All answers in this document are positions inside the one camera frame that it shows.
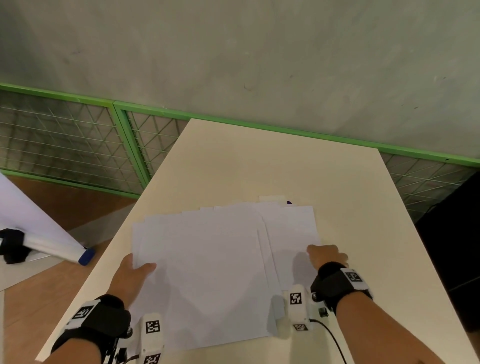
person's left hand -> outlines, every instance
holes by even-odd
[[[126,310],[137,298],[147,276],[156,268],[155,263],[146,263],[140,268],[133,269],[132,258],[132,253],[123,258],[107,291],[108,294],[120,298]]]

green metal frame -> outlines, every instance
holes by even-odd
[[[133,165],[133,168],[135,169],[135,172],[143,188],[147,186],[148,182],[151,179],[151,176],[150,176],[150,173],[148,172],[146,162],[141,153],[135,134],[132,130],[132,125],[127,116],[128,111],[147,114],[147,115],[155,115],[155,116],[160,116],[165,118],[186,120],[186,121],[190,119],[202,119],[202,120],[208,120],[208,121],[215,121],[215,122],[244,126],[249,128],[268,130],[268,131],[277,132],[277,133],[287,133],[287,134],[305,136],[308,138],[330,140],[333,142],[347,143],[347,144],[353,144],[357,146],[366,146],[370,148],[376,148],[380,152],[391,153],[391,154],[396,154],[396,155],[401,155],[401,156],[406,156],[411,158],[421,158],[421,159],[427,159],[427,160],[434,160],[438,162],[457,164],[457,165],[462,165],[467,167],[480,168],[480,159],[477,159],[477,158],[469,158],[469,157],[451,155],[446,153],[438,153],[438,152],[431,152],[431,151],[419,150],[414,148],[406,148],[401,146],[392,146],[392,145],[383,144],[383,143],[376,143],[376,142],[370,142],[370,141],[364,141],[364,140],[358,140],[358,139],[352,139],[352,138],[344,138],[344,137],[335,136],[335,135],[314,133],[314,132],[308,132],[303,130],[272,126],[272,125],[264,125],[264,124],[258,124],[254,122],[248,122],[248,121],[237,121],[237,120],[221,118],[216,116],[202,115],[202,114],[164,109],[164,108],[155,108],[151,106],[138,105],[138,104],[123,102],[123,101],[114,101],[114,100],[101,99],[96,97],[67,94],[64,92],[57,92],[57,91],[47,91],[47,90],[42,90],[37,88],[23,87],[23,86],[4,84],[4,83],[0,83],[0,90],[11,91],[11,92],[16,92],[21,94],[28,94],[28,95],[39,96],[39,97],[54,98],[54,99],[59,99],[64,101],[84,103],[89,105],[97,105],[97,106],[103,106],[108,108],[110,115],[113,118],[113,122],[117,128],[117,132],[125,146],[128,157]],[[112,189],[99,187],[95,185],[76,183],[69,180],[43,177],[43,176],[32,175],[28,173],[23,173],[23,172],[18,172],[13,170],[6,170],[6,169],[0,169],[0,172],[2,172],[5,175],[25,177],[33,180],[38,180],[38,181],[59,183],[59,184],[72,186],[72,187],[87,188],[95,191],[117,194],[124,197],[131,197],[131,198],[139,197],[139,195],[134,193],[112,190]]]
[[[138,113],[143,113],[143,114],[156,115],[156,116],[162,116],[162,117],[165,117],[165,118],[173,118],[173,119],[181,119],[181,120],[202,119],[202,120],[208,120],[208,121],[222,122],[222,123],[225,123],[225,124],[245,126],[245,127],[248,127],[248,128],[269,130],[271,132],[306,136],[308,138],[330,140],[332,142],[353,144],[353,145],[356,145],[356,146],[367,146],[367,147],[370,147],[370,148],[376,148],[380,152],[383,152],[383,153],[391,153],[391,154],[397,154],[397,155],[400,155],[400,156],[435,160],[437,162],[444,162],[444,163],[458,164],[458,165],[461,165],[461,166],[480,168],[480,159],[477,159],[477,158],[456,156],[456,155],[447,154],[447,153],[430,152],[430,151],[426,151],[426,150],[406,148],[406,147],[402,147],[402,146],[392,146],[392,145],[389,145],[389,144],[369,142],[369,141],[365,141],[365,140],[352,139],[352,138],[344,138],[342,136],[307,132],[307,131],[304,131],[304,130],[290,129],[290,128],[284,128],[284,127],[280,127],[280,126],[257,124],[257,123],[248,122],[248,121],[237,121],[237,120],[232,120],[232,119],[219,118],[219,117],[216,117],[216,116],[195,114],[195,113],[191,113],[191,112],[169,110],[169,109],[163,109],[163,108],[154,108],[154,107],[151,107],[151,106],[137,105],[137,104],[132,104],[132,103],[129,103],[129,102],[115,101],[113,104],[115,105],[116,108],[121,109],[121,110],[138,112]]]

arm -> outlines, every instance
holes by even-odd
[[[348,256],[335,245],[307,248],[315,269],[328,262],[348,267]],[[423,342],[361,292],[338,302],[336,316],[356,364],[444,364]]]
[[[132,267],[132,254],[125,256],[115,272],[107,293],[120,298],[128,309],[135,301],[146,277],[156,268],[155,263],[147,263],[138,269]],[[55,350],[44,364],[100,364],[98,347],[90,341],[70,339]]]

blue end cap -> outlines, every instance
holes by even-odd
[[[92,258],[95,256],[95,250],[93,248],[88,248],[87,250],[85,250],[85,252],[82,254],[82,256],[80,257],[80,259],[78,259],[78,263],[81,265],[81,266],[86,266],[88,263],[90,263],[90,261],[92,260]]]

white table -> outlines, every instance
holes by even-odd
[[[386,312],[446,363],[478,363],[376,149],[202,120],[188,123],[37,360],[80,304],[105,293],[131,251],[132,223],[260,195],[313,205],[322,242],[349,255]],[[326,322],[353,363],[335,317]],[[278,326],[280,338],[167,354],[162,363],[341,363],[322,327],[291,334],[285,320]]]

